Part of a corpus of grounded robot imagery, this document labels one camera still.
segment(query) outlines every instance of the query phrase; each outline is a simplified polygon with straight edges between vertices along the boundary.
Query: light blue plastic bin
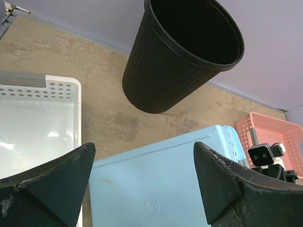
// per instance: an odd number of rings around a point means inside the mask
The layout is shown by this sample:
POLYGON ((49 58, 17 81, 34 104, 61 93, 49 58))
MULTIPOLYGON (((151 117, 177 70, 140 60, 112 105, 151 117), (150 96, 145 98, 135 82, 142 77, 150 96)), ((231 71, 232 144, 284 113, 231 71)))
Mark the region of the light blue plastic bin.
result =
POLYGON ((93 226, 209 226, 194 164, 196 141, 236 162, 245 159, 235 129, 214 125, 95 161, 89 179, 93 226))

